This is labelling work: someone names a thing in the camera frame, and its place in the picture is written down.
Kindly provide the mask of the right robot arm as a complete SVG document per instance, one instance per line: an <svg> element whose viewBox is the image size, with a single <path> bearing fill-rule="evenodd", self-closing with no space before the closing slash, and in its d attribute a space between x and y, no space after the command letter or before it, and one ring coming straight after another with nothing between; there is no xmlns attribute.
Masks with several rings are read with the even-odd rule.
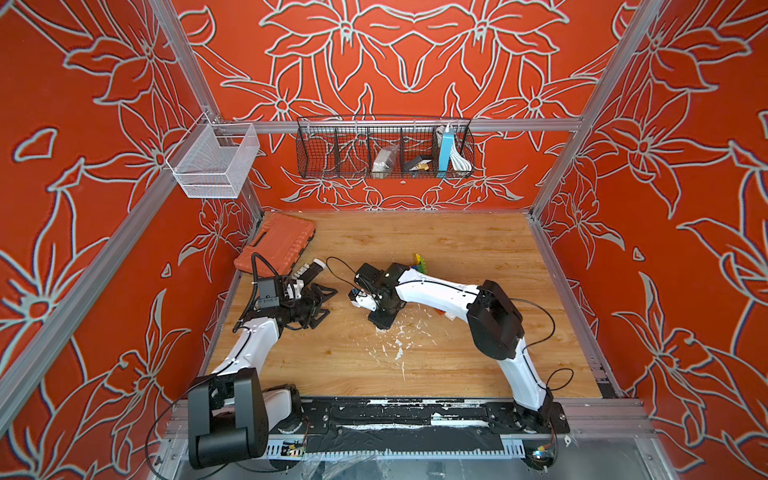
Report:
<svg viewBox="0 0 768 480"><path fill-rule="evenodd" d="M549 414L552 393L527 352L523 316L499 284L459 284L399 263L386 270L365 263L355 273L354 284L350 301L368 310L368 320L378 329L390 329L411 303L466 322L476 348L498 362L516 405L541 417Z"/></svg>

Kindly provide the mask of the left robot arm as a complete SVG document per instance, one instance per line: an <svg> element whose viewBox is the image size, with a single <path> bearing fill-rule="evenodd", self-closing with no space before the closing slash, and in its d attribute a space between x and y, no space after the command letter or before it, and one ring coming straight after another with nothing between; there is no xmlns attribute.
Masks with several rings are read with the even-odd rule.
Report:
<svg viewBox="0 0 768 480"><path fill-rule="evenodd" d="M303 427L298 388L263 389L260 372L283 330L292 323L315 328L330 311L323 304L338 290L312 283L298 298L278 286L255 284L236 326L235 346L210 374L197 377L188 393L188 456L196 470L258 458L277 428Z"/></svg>

